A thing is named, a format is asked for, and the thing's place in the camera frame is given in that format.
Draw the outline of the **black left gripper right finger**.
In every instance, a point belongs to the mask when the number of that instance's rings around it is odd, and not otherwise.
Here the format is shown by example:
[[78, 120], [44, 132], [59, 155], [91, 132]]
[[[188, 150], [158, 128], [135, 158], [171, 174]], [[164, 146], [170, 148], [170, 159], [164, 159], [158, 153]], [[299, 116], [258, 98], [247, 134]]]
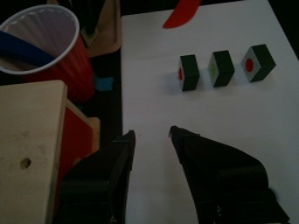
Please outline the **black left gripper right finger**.
[[172, 126], [199, 224], [290, 224], [263, 164], [242, 150]]

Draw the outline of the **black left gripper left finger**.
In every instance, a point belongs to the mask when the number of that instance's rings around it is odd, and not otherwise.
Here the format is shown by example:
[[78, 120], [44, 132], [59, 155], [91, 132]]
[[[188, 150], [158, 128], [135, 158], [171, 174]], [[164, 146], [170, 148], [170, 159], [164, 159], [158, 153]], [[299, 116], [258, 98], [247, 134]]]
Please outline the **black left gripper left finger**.
[[53, 224], [126, 224], [135, 147], [130, 130], [78, 162], [62, 181]]

